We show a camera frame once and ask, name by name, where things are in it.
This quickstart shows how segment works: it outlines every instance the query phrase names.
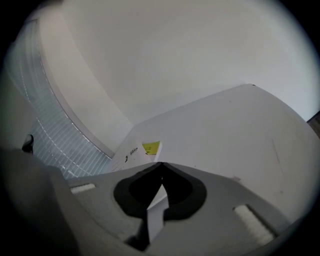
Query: white foam strip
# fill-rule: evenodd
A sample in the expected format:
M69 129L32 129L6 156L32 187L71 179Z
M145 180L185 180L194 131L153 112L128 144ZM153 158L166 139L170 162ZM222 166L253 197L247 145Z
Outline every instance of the white foam strip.
M275 239L275 235L267 229L246 205L240 205L234 208L234 212L239 216L260 246L264 246Z
M72 194L76 194L79 192L83 192L83 191L87 191L87 190L92 190L95 189L96 185L93 183L89 183L89 184L85 184L85 185L81 185L81 186L75 186L75 187L71 187L71 193Z

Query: striped surface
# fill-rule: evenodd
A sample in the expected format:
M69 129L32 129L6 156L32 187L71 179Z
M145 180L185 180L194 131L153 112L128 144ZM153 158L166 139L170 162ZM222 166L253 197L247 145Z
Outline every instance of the striped surface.
M21 30L6 56L5 68L37 111L30 131L33 154L61 169L66 179L105 173L111 159L78 130L51 89L38 48L36 21Z

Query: wooden floor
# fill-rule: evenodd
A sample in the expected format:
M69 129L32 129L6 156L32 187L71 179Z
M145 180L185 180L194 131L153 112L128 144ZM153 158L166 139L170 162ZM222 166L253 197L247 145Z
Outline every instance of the wooden floor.
M308 123L320 138L320 113L313 117Z

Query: white wall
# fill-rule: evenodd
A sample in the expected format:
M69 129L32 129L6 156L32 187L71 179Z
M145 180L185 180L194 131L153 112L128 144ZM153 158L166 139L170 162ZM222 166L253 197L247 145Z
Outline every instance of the white wall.
M300 27L256 0L65 0L95 78L138 124L245 83L305 120L320 110L319 66Z
M120 149L132 139L161 141L159 162L232 178L292 222L319 189L319 138L290 107L256 86L225 90L137 124Z
M132 129L132 123L91 72L75 45L60 7L45 8L35 17L39 19L41 58L50 84L58 87L83 125L115 152Z

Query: yellow label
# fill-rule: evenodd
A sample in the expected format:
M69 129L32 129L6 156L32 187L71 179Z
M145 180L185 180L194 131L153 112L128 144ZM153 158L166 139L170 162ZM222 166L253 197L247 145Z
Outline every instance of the yellow label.
M160 141L142 144L147 155L156 155L158 152L159 145L160 145Z

